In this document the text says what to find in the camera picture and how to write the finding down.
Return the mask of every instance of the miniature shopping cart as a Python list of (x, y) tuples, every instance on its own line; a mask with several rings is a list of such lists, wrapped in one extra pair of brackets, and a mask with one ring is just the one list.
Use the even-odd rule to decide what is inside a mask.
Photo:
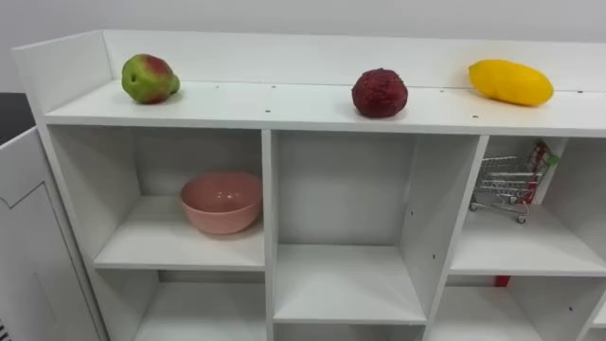
[(532, 204), (537, 188), (559, 160), (541, 140), (523, 156), (483, 159), (470, 210), (492, 209), (514, 215), (518, 223), (525, 223), (530, 213), (528, 205)]

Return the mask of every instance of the red object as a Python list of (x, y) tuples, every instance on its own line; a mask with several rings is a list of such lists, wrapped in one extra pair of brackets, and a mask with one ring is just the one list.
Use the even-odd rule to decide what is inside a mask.
[(507, 287), (510, 278), (510, 276), (497, 276), (494, 278), (494, 286), (501, 288)]
[(392, 70), (366, 71), (351, 89), (353, 104), (369, 118), (392, 117), (406, 105), (408, 89)]
[[(541, 166), (541, 160), (543, 160), (543, 158), (545, 157), (545, 154), (548, 151), (548, 147), (547, 145), (540, 141), (537, 143), (537, 146), (534, 148), (533, 154), (531, 157), (533, 157), (533, 164), (534, 167), (532, 168), (532, 171), (534, 173), (537, 173), (539, 171), (539, 167)], [(536, 189), (538, 187), (537, 183), (539, 182), (539, 176), (534, 175), (532, 178), (532, 181), (534, 183), (531, 183), (528, 185), (528, 189), (531, 189), (531, 191), (524, 196), (523, 201), (525, 204), (532, 204), (532, 201), (534, 200), (534, 195), (536, 193)]]

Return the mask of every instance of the yellow mango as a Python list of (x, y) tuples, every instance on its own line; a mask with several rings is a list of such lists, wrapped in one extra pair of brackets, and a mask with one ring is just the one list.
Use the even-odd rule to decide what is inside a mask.
[(553, 96), (544, 74), (519, 63), (480, 61), (470, 66), (470, 80), (484, 96), (514, 104), (541, 105)]

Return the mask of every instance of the bowl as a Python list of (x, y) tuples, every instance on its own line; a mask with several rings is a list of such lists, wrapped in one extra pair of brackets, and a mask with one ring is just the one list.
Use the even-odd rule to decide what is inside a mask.
[(248, 227), (261, 210), (262, 184), (243, 171), (215, 171), (188, 182), (181, 203), (189, 221), (211, 234), (232, 234)]

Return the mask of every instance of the red fruit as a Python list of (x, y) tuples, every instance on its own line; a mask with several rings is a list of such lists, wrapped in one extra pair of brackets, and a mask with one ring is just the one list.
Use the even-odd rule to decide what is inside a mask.
[(408, 89), (400, 76), (383, 68), (366, 71), (351, 89), (353, 104), (369, 118), (392, 117), (406, 105)]

